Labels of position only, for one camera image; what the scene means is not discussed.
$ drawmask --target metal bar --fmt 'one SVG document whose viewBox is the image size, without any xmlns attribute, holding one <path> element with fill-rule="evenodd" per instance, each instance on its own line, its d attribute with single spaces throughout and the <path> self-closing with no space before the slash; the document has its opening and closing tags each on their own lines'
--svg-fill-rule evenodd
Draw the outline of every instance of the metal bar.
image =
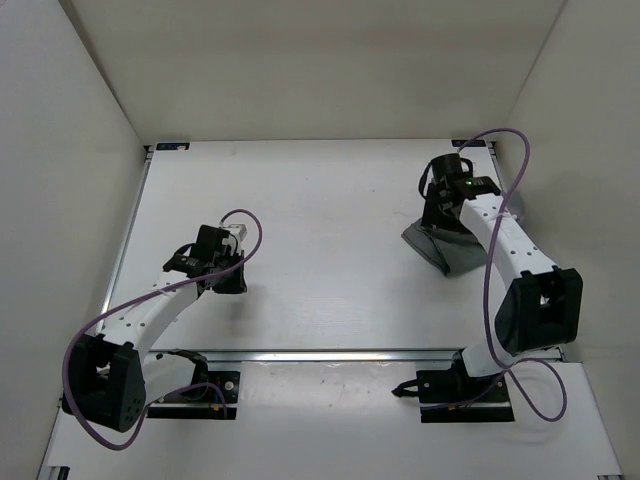
<svg viewBox="0 0 640 480">
<path fill-rule="evenodd" d="M 150 353 L 165 353 L 151 350 Z M 198 350 L 210 363 L 240 362 L 450 362 L 456 350 L 370 349 L 370 350 Z M 561 361 L 556 348 L 531 353 L 532 357 Z"/>
<path fill-rule="evenodd" d="M 144 190 L 144 185 L 147 181 L 147 176 L 149 174 L 152 154 L 153 152 L 149 151 L 149 153 L 147 154 L 147 159 L 144 162 L 142 178 L 140 179 L 140 184 L 138 185 L 138 191 L 136 192 L 135 203 L 133 205 L 133 208 L 131 209 L 131 213 L 129 214 L 129 220 L 127 222 L 127 230 L 125 232 L 124 237 L 122 238 L 122 243 L 120 244 L 120 249 L 118 250 L 118 256 L 116 257 L 116 261 L 113 265 L 113 270 L 111 271 L 111 277 L 109 278 L 109 285 L 107 286 L 107 292 L 104 296 L 100 313 L 104 313 L 109 309 L 111 305 L 111 300 L 113 299 L 113 292 L 115 291 L 116 285 L 118 284 L 118 278 L 120 277 L 120 270 L 122 269 L 122 264 L 124 263 L 124 256 L 127 253 L 127 247 L 129 246 L 129 239 L 131 238 L 133 225 L 136 221 L 136 216 L 138 214 L 138 207 L 140 206 L 140 201 L 142 200 L 142 192 Z M 99 332 L 103 328 L 104 328 L 104 320 L 97 324 L 96 332 Z"/>
</svg>

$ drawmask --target wall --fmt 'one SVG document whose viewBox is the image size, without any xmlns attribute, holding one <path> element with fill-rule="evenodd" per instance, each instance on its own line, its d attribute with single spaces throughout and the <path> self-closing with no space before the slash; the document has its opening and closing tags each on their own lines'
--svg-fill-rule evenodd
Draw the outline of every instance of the wall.
<svg viewBox="0 0 640 480">
<path fill-rule="evenodd" d="M 640 3 L 570 0 L 509 125 L 531 137 L 528 230 L 584 278 L 578 342 L 623 469 L 640 478 Z M 504 138 L 513 169 L 521 147 Z"/>
<path fill-rule="evenodd" d="M 99 307 L 144 157 L 56 1 L 0 6 L 0 145 L 0 478 L 28 479 L 64 349 Z"/>
<path fill-rule="evenodd" d="M 562 0 L 61 0 L 143 141 L 502 123 Z"/>
</svg>

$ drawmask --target gray wall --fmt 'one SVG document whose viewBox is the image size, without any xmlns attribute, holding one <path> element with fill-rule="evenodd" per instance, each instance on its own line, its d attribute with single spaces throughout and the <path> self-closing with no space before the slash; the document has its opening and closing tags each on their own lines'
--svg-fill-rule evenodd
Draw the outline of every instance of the gray wall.
<svg viewBox="0 0 640 480">
<path fill-rule="evenodd" d="M 637 0 L 570 0 L 508 122 L 533 144 L 522 188 L 528 229 L 584 277 L 572 353 L 631 478 L 640 478 L 638 19 Z M 520 145 L 502 140 L 519 166 Z"/>
<path fill-rule="evenodd" d="M 62 1 L 148 143 L 439 138 L 501 124 L 562 3 Z"/>
<path fill-rule="evenodd" d="M 0 146 L 0 478 L 28 479 L 64 348 L 98 310 L 144 157 L 56 1 L 0 6 Z"/>
</svg>

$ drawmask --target purple cable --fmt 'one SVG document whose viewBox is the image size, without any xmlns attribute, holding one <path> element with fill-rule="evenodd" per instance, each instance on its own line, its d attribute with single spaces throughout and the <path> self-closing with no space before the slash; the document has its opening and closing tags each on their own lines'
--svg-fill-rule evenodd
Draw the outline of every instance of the purple cable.
<svg viewBox="0 0 640 480">
<path fill-rule="evenodd" d="M 248 215 L 249 217 L 251 217 L 251 219 L 255 222 L 256 227 L 258 228 L 258 241 L 256 242 L 255 247 L 253 247 L 253 250 L 251 250 L 251 252 L 249 252 L 249 254 L 247 254 L 246 257 L 244 257 L 242 260 L 240 260 L 234 266 L 227 268 L 226 270 L 222 270 L 220 272 L 215 272 L 215 273 L 210 273 L 208 275 L 202 275 L 200 277 L 189 278 L 187 280 L 183 280 L 181 282 L 174 283 L 173 285 L 168 285 L 168 286 L 166 286 L 166 287 L 164 287 L 162 289 L 153 290 L 153 291 L 151 291 L 149 293 L 141 295 L 138 298 L 134 298 L 133 300 L 129 300 L 128 302 L 125 302 L 122 305 L 118 305 L 117 307 L 114 307 L 114 308 L 112 308 L 110 310 L 107 310 L 106 312 L 98 315 L 96 318 L 91 320 L 84 327 L 82 327 L 78 331 L 78 333 L 76 333 L 76 335 L 71 339 L 71 342 L 69 343 L 69 346 L 67 347 L 67 350 L 64 353 L 64 360 L 62 361 L 62 390 L 64 392 L 64 395 L 65 395 L 66 399 L 67 399 L 67 403 L 69 404 L 69 408 L 71 409 L 71 412 L 76 417 L 76 419 L 78 420 L 78 422 L 80 423 L 82 428 L 84 428 L 84 430 L 95 441 L 97 441 L 103 447 L 106 447 L 106 448 L 108 448 L 110 450 L 116 450 L 116 451 L 120 451 L 120 450 L 124 450 L 124 449 L 128 448 L 135 441 L 135 439 L 137 438 L 138 434 L 140 433 L 140 428 L 142 427 L 142 422 L 144 421 L 144 417 L 147 414 L 147 411 L 149 410 L 149 405 L 147 405 L 142 410 L 142 413 L 140 414 L 140 420 L 138 421 L 138 423 L 136 425 L 136 429 L 134 430 L 134 432 L 131 435 L 131 437 L 125 443 L 118 445 L 118 444 L 115 444 L 115 443 L 111 443 L 107 439 L 102 437 L 89 424 L 88 420 L 86 418 L 84 418 L 84 415 L 82 415 L 82 412 L 80 411 L 80 408 L 78 407 L 78 404 L 76 403 L 75 399 L 73 398 L 73 394 L 71 392 L 71 385 L 69 384 L 69 362 L 71 360 L 71 352 L 73 351 L 73 347 L 75 347 L 76 343 L 78 343 L 80 338 L 82 338 L 82 335 L 84 335 L 91 327 L 95 326 L 101 320 L 104 320 L 105 318 L 110 317 L 114 313 L 119 312 L 120 310 L 124 310 L 125 308 L 132 307 L 134 305 L 138 305 L 140 303 L 146 302 L 147 300 L 150 300 L 150 299 L 152 299 L 154 297 L 157 297 L 158 295 L 161 295 L 165 290 L 174 290 L 174 289 L 177 289 L 177 288 L 180 288 L 180 287 L 184 287 L 185 285 L 189 285 L 191 283 L 201 282 L 203 280 L 209 280 L 211 278 L 214 278 L 214 277 L 217 277 L 217 276 L 220 276 L 220 275 L 227 275 L 227 274 L 233 272 L 234 270 L 240 268 L 245 263 L 247 263 L 256 254 L 256 252 L 260 248 L 260 245 L 262 244 L 262 225 L 260 224 L 260 220 L 258 220 L 258 217 L 256 217 L 249 210 L 245 210 L 243 208 L 238 208 L 238 209 L 235 209 L 235 210 L 231 210 L 224 217 L 222 217 L 222 219 L 220 220 L 220 223 L 224 222 L 227 218 L 229 218 L 231 215 L 234 215 L 236 213 L 243 213 L 243 214 Z M 198 383 L 198 384 L 195 384 L 195 385 L 189 385 L 187 387 L 179 388 L 178 390 L 175 390 L 175 391 L 173 391 L 171 393 L 183 393 L 183 392 L 186 392 L 186 391 L 189 391 L 189 390 L 193 390 L 193 389 L 196 389 L 196 388 L 201 388 L 201 387 L 213 388 L 216 391 L 216 393 L 218 394 L 218 396 L 222 400 L 222 408 L 224 409 L 224 416 L 226 418 L 227 417 L 227 404 L 226 404 L 226 402 L 224 400 L 224 395 L 220 391 L 220 388 L 217 385 L 213 384 L 213 383 Z"/>
<path fill-rule="evenodd" d="M 463 148 L 465 148 L 471 142 L 478 140 L 479 138 L 482 138 L 486 135 L 490 135 L 492 133 L 503 133 L 503 132 L 513 133 L 522 139 L 522 141 L 524 142 L 524 160 L 522 162 L 522 166 L 520 167 L 520 171 L 518 172 L 518 175 L 516 175 L 516 178 L 513 181 L 513 184 L 511 185 L 509 190 L 507 190 L 507 192 L 504 194 L 502 203 L 500 204 L 500 208 L 498 209 L 496 224 L 493 227 L 493 232 L 491 233 L 491 241 L 489 242 L 489 249 L 487 251 L 487 264 L 484 270 L 484 287 L 483 287 L 483 293 L 482 293 L 482 314 L 484 317 L 484 331 L 487 337 L 487 345 L 489 346 L 489 352 L 491 353 L 491 357 L 493 358 L 493 361 L 496 362 L 496 365 L 498 365 L 503 370 L 499 378 L 503 377 L 506 373 L 508 373 L 511 379 L 513 380 L 513 383 L 518 388 L 518 390 L 520 390 L 520 393 L 522 394 L 523 398 L 525 399 L 527 404 L 529 404 L 529 406 L 535 412 L 535 414 L 538 415 L 538 417 L 542 418 L 543 420 L 546 420 L 547 422 L 557 422 L 566 413 L 567 404 L 568 404 L 567 389 L 565 388 L 564 382 L 562 381 L 562 378 L 560 377 L 560 374 L 558 374 L 557 370 L 553 368 L 553 366 L 549 362 L 540 360 L 538 358 L 523 358 L 515 362 L 513 365 L 507 365 L 502 361 L 500 361 L 500 359 L 496 355 L 495 347 L 493 345 L 493 340 L 491 338 L 491 320 L 489 316 L 489 284 L 491 281 L 491 265 L 493 264 L 493 257 L 495 255 L 496 243 L 498 241 L 498 232 L 500 231 L 500 225 L 502 225 L 502 218 L 503 218 L 504 211 L 506 210 L 507 204 L 511 199 L 511 195 L 513 195 L 513 192 L 515 192 L 516 188 L 518 188 L 518 185 L 520 184 L 520 181 L 522 180 L 522 177 L 524 176 L 524 173 L 527 170 L 527 166 L 529 165 L 529 157 L 531 156 L 531 144 L 529 143 L 529 139 L 527 138 L 527 136 L 520 130 L 517 130 L 515 128 L 503 127 L 503 128 L 492 128 L 491 130 L 485 130 L 484 132 L 481 132 L 476 136 L 474 136 L 473 138 L 467 140 L 458 149 L 458 152 L 460 152 Z M 556 377 L 556 380 L 558 380 L 558 384 L 560 385 L 560 390 L 562 391 L 562 408 L 560 409 L 560 413 L 558 413 L 558 415 L 556 415 L 555 417 L 547 417 L 542 412 L 540 412 L 540 410 L 538 410 L 538 408 L 535 406 L 535 404 L 533 403 L 533 401 L 525 391 L 520 381 L 516 378 L 515 374 L 511 370 L 514 366 L 523 362 L 536 362 L 544 365 L 549 370 L 551 370 L 551 373 L 553 373 L 553 375 Z M 493 384 L 489 388 L 487 388 L 485 392 L 483 392 L 481 395 L 474 398 L 473 400 L 469 402 L 465 402 L 465 404 L 473 403 L 478 398 L 482 397 L 491 388 L 493 388 L 493 386 L 496 383 L 497 381 L 493 382 Z"/>
</svg>

